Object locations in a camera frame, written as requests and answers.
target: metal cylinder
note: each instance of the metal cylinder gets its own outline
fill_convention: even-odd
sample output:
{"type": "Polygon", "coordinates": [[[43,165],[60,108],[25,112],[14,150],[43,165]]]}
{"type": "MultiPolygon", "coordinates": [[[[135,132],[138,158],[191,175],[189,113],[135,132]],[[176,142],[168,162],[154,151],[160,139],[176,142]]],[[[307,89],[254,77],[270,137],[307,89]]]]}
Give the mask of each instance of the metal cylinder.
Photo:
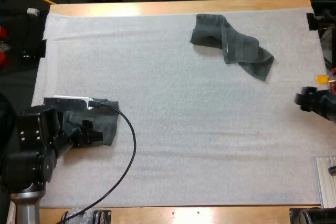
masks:
{"type": "Polygon", "coordinates": [[[10,194],[10,199],[16,206],[16,224],[39,224],[39,201],[46,191],[10,194]]]}

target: white plug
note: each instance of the white plug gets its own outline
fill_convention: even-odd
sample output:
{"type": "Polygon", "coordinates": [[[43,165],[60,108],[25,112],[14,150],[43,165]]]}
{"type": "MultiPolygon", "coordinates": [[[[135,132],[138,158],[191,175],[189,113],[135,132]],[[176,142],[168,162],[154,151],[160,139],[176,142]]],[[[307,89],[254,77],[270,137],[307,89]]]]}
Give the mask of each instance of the white plug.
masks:
{"type": "Polygon", "coordinates": [[[28,8],[27,14],[30,16],[38,17],[40,15],[40,11],[38,9],[28,8]]]}

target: white towel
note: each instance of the white towel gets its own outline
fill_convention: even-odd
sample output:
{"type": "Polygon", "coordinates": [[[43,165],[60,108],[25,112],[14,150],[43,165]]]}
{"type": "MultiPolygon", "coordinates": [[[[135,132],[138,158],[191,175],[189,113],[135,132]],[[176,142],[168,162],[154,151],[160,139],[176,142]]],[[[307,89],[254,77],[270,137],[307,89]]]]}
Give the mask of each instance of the white towel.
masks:
{"type": "MultiPolygon", "coordinates": [[[[314,158],[335,155],[336,125],[294,103],[326,72],[307,12],[221,13],[274,55],[266,82],[225,64],[220,49],[192,45],[194,14],[49,14],[33,105],[51,95],[119,101],[138,152],[99,206],[318,204],[314,158]]],[[[42,207],[84,207],[114,185],[133,148],[118,123],[111,147],[71,150],[58,161],[42,207]]]]}

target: wooden table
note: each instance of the wooden table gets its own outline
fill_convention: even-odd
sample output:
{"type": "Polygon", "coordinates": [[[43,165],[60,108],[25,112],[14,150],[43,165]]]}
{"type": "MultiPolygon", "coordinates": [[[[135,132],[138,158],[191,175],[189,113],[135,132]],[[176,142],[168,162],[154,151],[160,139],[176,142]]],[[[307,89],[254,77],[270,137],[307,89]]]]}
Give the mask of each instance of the wooden table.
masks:
{"type": "MultiPolygon", "coordinates": [[[[141,16],[268,10],[311,7],[310,0],[217,0],[188,2],[146,2],[51,5],[50,12],[69,16],[141,16]]],[[[216,206],[111,208],[113,224],[153,223],[289,223],[290,207],[313,206],[216,206]]],[[[41,224],[57,223],[67,209],[41,209],[41,224]]]]}

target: dark gray cloth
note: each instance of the dark gray cloth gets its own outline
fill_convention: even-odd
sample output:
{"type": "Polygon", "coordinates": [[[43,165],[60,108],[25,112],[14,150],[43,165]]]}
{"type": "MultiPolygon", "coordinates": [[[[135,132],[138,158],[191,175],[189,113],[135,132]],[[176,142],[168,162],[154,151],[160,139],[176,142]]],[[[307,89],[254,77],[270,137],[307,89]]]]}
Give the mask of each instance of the dark gray cloth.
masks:
{"type": "Polygon", "coordinates": [[[256,38],[237,32],[223,15],[197,14],[192,44],[223,50],[226,64],[238,63],[250,75],[265,81],[274,57],[256,38]]]}

